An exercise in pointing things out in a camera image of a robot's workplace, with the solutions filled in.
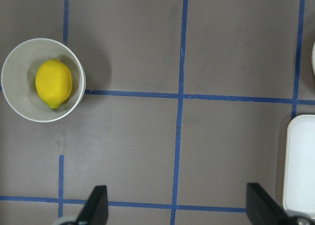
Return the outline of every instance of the white plastic tray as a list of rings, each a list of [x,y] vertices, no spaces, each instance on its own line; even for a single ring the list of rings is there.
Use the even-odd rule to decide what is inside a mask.
[[[300,115],[288,126],[283,207],[315,218],[315,115]]]

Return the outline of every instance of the bowl rim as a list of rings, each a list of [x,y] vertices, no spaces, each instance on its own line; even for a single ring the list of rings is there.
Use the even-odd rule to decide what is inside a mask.
[[[312,67],[313,67],[313,73],[315,75],[315,42],[313,43],[313,48],[312,48]]]
[[[32,119],[30,117],[27,117],[25,116],[24,114],[20,113],[19,111],[17,111],[15,109],[15,107],[10,103],[10,101],[8,100],[8,97],[6,96],[6,93],[5,93],[5,87],[3,86],[3,71],[5,69],[5,66],[6,66],[6,63],[8,61],[8,59],[10,58],[10,56],[15,52],[16,49],[18,49],[20,46],[26,44],[26,43],[29,43],[29,42],[33,42],[33,41],[36,41],[36,40],[47,40],[47,41],[50,41],[50,42],[53,42],[53,43],[56,43],[60,46],[62,46],[63,48],[65,48],[67,51],[70,52],[70,54],[74,57],[74,59],[76,60],[76,62],[78,63],[78,68],[79,68],[79,72],[80,72],[80,81],[82,81],[83,85],[81,87],[81,90],[80,90],[80,93],[79,93],[79,97],[77,99],[77,101],[75,102],[75,104],[67,111],[65,112],[63,115],[57,117],[57,118],[54,118],[54,119],[50,119],[50,120],[37,120],[37,119]],[[81,101],[83,95],[84,95],[84,92],[85,92],[85,87],[86,87],[86,82],[85,82],[85,73],[84,73],[84,69],[79,61],[79,59],[76,57],[76,55],[67,47],[65,46],[64,44],[56,41],[56,40],[53,40],[53,39],[49,39],[49,38],[33,38],[33,39],[29,39],[29,40],[26,40],[22,43],[20,43],[19,45],[17,45],[14,49],[12,49],[12,51],[9,53],[9,55],[6,57],[4,63],[3,63],[3,66],[2,66],[2,71],[1,71],[1,88],[2,88],[2,92],[3,92],[3,95],[6,99],[6,101],[8,102],[8,104],[10,105],[10,107],[16,112],[18,113],[20,116],[28,119],[28,120],[31,120],[33,122],[38,122],[38,123],[49,123],[49,122],[54,122],[54,121],[57,121],[63,117],[65,117],[66,115],[68,115],[70,112],[72,112],[74,110],[74,108],[79,104],[79,102]]]

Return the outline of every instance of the blue tape line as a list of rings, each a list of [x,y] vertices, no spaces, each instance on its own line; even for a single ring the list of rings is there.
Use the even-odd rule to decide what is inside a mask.
[[[87,201],[84,199],[64,199],[64,204],[85,204]]]
[[[0,196],[0,200],[5,201],[25,201],[25,202],[47,202],[59,203],[58,199],[45,197],[24,197],[24,196]]]
[[[304,7],[305,0],[300,0],[299,6],[299,23],[297,29],[297,45],[296,45],[296,59],[295,59],[295,73],[294,73],[294,86],[293,86],[293,100],[297,100],[299,93],[299,80],[301,69],[301,52],[302,52],[302,40],[303,40],[303,20],[304,20]],[[296,117],[297,101],[292,104],[291,119]]]
[[[183,0],[181,49],[180,49],[179,80],[178,80],[178,107],[177,107],[177,119],[176,119],[175,160],[174,160],[174,177],[173,177],[173,194],[172,194],[172,213],[171,213],[171,219],[170,219],[171,225],[175,225],[176,209],[177,209],[178,176],[179,176],[183,102],[184,102],[184,64],[185,64],[185,54],[186,54],[187,15],[188,15],[188,0]]]
[[[315,100],[308,100],[308,99],[298,99],[297,104],[303,105],[315,105]]]
[[[68,42],[68,27],[69,27],[69,0],[64,0],[63,4],[63,43]]]
[[[59,155],[58,218],[63,216],[63,166],[64,166],[64,156]]]
[[[246,213],[246,209],[244,208],[229,208],[229,207],[178,205],[178,209],[179,210],[212,211],[212,212]]]
[[[102,96],[133,96],[133,97],[152,97],[152,98],[178,98],[178,94],[153,93],[153,92],[133,92],[133,91],[105,91],[105,90],[85,90],[86,95]]]
[[[291,119],[296,117],[296,108],[297,108],[297,101],[292,104]]]
[[[207,100],[226,100],[226,101],[243,101],[243,102],[262,102],[262,103],[289,103],[293,100],[290,98],[267,98],[267,97],[247,97],[247,96],[215,96],[215,95],[184,95],[185,99],[207,99]]]
[[[119,207],[136,207],[136,208],[151,208],[151,209],[171,209],[170,204],[150,204],[150,203],[133,203],[133,202],[114,202],[109,201],[109,206],[119,206]]]

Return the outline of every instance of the floor tile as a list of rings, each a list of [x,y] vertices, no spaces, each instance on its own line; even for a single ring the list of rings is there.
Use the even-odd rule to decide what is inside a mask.
[[[178,92],[182,0],[70,0],[87,89]]]
[[[282,193],[290,115],[289,104],[185,100],[178,204],[244,208],[247,182]]]
[[[0,201],[1,225],[51,225],[58,218],[58,204]]]
[[[315,105],[301,105],[296,108],[296,115],[315,114]]]
[[[186,211],[179,210],[176,212],[176,225],[250,225],[245,213],[222,213],[206,211]]]
[[[58,124],[24,119],[2,92],[0,119],[0,195],[58,197]]]
[[[80,212],[81,206],[74,204],[64,205],[64,215],[73,215]],[[167,209],[148,209],[109,206],[107,225],[168,225],[171,211]]]
[[[31,38],[63,40],[63,0],[0,0],[0,70],[11,50]]]
[[[110,201],[170,203],[177,100],[86,95],[61,120],[66,198],[106,184]]]
[[[299,82],[299,99],[315,99],[315,75],[312,67],[312,49],[315,42],[314,0],[305,0],[303,43]]]
[[[298,10],[299,0],[189,0],[185,93],[292,98]]]

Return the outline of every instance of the lemon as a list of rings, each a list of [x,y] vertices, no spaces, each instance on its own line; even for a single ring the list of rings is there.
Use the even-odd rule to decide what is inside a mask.
[[[69,68],[58,59],[44,62],[35,77],[39,97],[52,109],[57,109],[69,98],[72,75]]]

